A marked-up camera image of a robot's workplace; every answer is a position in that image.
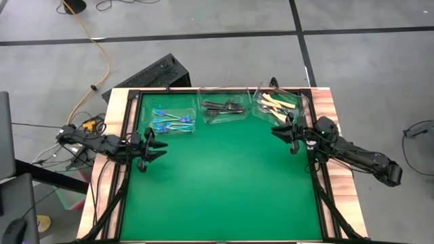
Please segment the gray floor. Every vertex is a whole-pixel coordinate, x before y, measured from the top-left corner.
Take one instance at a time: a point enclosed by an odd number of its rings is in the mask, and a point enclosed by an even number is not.
[[[88,0],[80,14],[93,37],[295,29],[286,0],[114,3],[105,13],[95,10],[97,2]],[[85,38],[71,16],[56,13],[58,3],[9,0],[0,13],[0,41]],[[305,30],[434,25],[432,1],[297,0],[296,4]],[[404,170],[403,184],[397,188],[383,186],[372,176],[355,176],[368,234],[382,241],[432,243],[434,178],[418,175],[405,165],[401,135],[411,124],[434,118],[434,33],[305,38],[318,86],[332,88],[343,135],[387,154]],[[308,85],[295,36],[103,46],[113,71],[102,92],[168,53],[190,71],[194,86],[257,85],[272,76],[281,85]],[[0,63],[0,90],[10,93],[12,119],[22,123],[65,124],[72,107],[105,72],[104,58],[92,44],[0,47]],[[105,108],[96,95],[81,110],[96,114]],[[55,143],[55,135],[56,129],[14,126],[17,158],[33,160]],[[407,142],[406,148],[417,168],[434,174],[429,143],[432,140],[421,137]],[[64,165],[53,169],[64,169]],[[50,189],[36,187],[41,189],[35,190],[37,198]],[[70,213],[68,222],[59,221],[65,213],[56,197],[38,206],[39,213],[57,219],[43,243],[67,241],[77,232],[79,213]]]

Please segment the green tabletop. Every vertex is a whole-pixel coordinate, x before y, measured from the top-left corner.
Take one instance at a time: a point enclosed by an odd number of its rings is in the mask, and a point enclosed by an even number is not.
[[[138,131],[153,101],[179,99],[196,95],[144,95]],[[145,174],[133,164],[121,240],[321,240],[306,148],[291,155],[271,126],[251,113],[207,125],[198,111],[193,134],[158,135],[167,154]]]

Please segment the wooden table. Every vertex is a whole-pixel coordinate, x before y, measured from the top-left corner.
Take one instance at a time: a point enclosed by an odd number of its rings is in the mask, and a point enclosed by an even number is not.
[[[172,90],[183,90],[183,89],[194,89],[192,87],[177,87],[172,88]],[[283,87],[283,89],[301,89],[301,87]],[[312,93],[312,103],[315,108],[317,118],[321,116],[327,116],[331,120],[333,120],[338,126],[338,117],[336,115],[336,110],[334,108],[332,93],[330,88],[303,88],[303,89],[311,89]],[[165,88],[142,88],[141,90],[147,91],[156,91],[156,90],[165,90]],[[120,136],[122,125],[125,116],[125,109],[127,106],[127,97],[128,97],[129,89],[128,88],[115,88],[112,90],[110,102],[108,103],[108,108],[106,112],[105,123],[107,125],[105,134],[115,134]],[[134,98],[132,100],[131,105],[131,113],[128,118],[127,125],[127,133],[132,131],[133,121],[135,115],[137,99]],[[311,124],[310,113],[306,112],[307,121]],[[92,184],[94,189],[96,189],[96,184],[98,181],[98,177],[101,174],[103,165],[106,163],[106,157],[104,155],[97,155],[95,159],[94,168],[92,171]],[[106,209],[106,205],[109,198],[109,191],[111,189],[111,182],[113,179],[115,164],[113,162],[108,163],[108,165],[104,168],[101,176],[101,183],[99,185],[99,193],[98,193],[98,204],[97,204],[97,216],[100,217],[104,210]],[[123,179],[124,166],[119,171],[119,179]],[[334,201],[341,212],[341,214],[345,217],[347,222],[358,232],[360,235],[366,237],[367,232],[365,228],[365,224],[363,221],[363,216],[361,213],[359,199],[357,197],[357,191],[355,189],[353,175],[352,172],[348,169],[335,162],[334,160],[329,160],[328,163],[328,173],[330,175],[330,182],[332,185],[332,191],[334,195]],[[117,188],[121,185],[121,180],[118,182]],[[332,228],[332,219],[329,211],[325,204],[323,204],[324,215],[326,218],[326,225],[328,229],[329,237],[334,236],[334,231]],[[117,221],[119,211],[119,204],[115,208],[112,213],[112,218],[109,222],[108,228],[108,238],[113,238],[115,236],[115,225]],[[77,238],[81,238],[86,235],[89,230],[92,228],[94,216],[94,204],[92,202],[92,192],[88,190],[86,196],[86,202],[83,209],[83,215],[81,217],[80,227],[77,234]]]

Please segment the yellow utensil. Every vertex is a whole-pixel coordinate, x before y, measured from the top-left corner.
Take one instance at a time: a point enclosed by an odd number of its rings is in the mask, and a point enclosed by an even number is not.
[[[286,115],[281,115],[278,112],[275,112],[274,110],[271,110],[267,105],[262,104],[261,101],[257,101],[259,103],[260,106],[258,106],[259,111],[263,112],[263,113],[271,113],[273,114],[277,119],[279,119],[282,123],[285,123],[286,120]]]
[[[272,108],[282,108],[282,105],[280,105],[280,104],[276,104],[276,103],[274,103],[274,102],[268,102],[268,101],[266,101],[266,100],[261,100],[260,103],[263,104],[263,105],[270,106],[270,107],[272,107]]]
[[[282,105],[282,106],[285,106],[287,108],[296,108],[296,106],[294,104],[290,104],[290,103],[287,103],[287,102],[282,102],[280,100],[272,99],[271,96],[268,95],[268,94],[262,94],[262,97],[265,98],[265,99],[267,99],[269,102],[271,102],[273,104]]]

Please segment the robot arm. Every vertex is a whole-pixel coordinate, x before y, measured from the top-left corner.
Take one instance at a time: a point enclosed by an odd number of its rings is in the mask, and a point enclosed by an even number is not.
[[[146,172],[146,162],[152,162],[156,158],[164,155],[166,151],[151,151],[149,148],[163,148],[167,144],[155,140],[154,131],[147,128],[143,141],[140,134],[134,132],[131,134],[130,141],[121,139],[115,135],[96,135],[86,131],[77,130],[74,125],[64,125],[59,131],[56,139],[59,144],[81,144],[93,150],[95,153],[101,153],[108,159],[119,163],[127,164],[130,159],[140,157],[137,168]]]
[[[289,116],[285,124],[271,128],[273,135],[292,144],[292,154],[298,152],[301,141],[314,152],[320,163],[338,159],[372,174],[387,186],[401,184],[402,168],[395,161],[380,152],[368,151],[347,142],[339,136],[336,124],[329,118],[319,118],[313,128],[294,125],[293,120]]]

